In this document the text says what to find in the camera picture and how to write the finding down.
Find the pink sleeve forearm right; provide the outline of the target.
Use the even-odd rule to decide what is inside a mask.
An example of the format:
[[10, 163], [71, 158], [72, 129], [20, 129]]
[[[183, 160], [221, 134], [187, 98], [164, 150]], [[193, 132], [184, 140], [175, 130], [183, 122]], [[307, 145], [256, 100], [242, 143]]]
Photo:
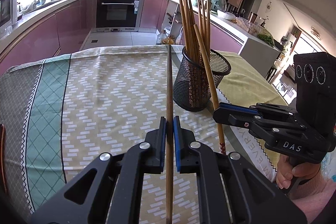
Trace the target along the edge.
[[304, 212], [307, 223], [312, 223], [327, 205], [334, 191], [335, 182], [325, 179], [321, 171], [318, 171], [314, 178], [290, 192], [289, 198]]

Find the right hand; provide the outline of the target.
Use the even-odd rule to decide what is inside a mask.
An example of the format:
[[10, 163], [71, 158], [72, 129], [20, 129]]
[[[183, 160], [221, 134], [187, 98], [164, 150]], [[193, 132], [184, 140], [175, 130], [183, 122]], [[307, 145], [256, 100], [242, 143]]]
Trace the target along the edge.
[[290, 157], [281, 154], [277, 163], [276, 183], [280, 189], [288, 189], [294, 177], [302, 180], [314, 178], [321, 168], [321, 164], [313, 163], [301, 163], [294, 167], [289, 159]]

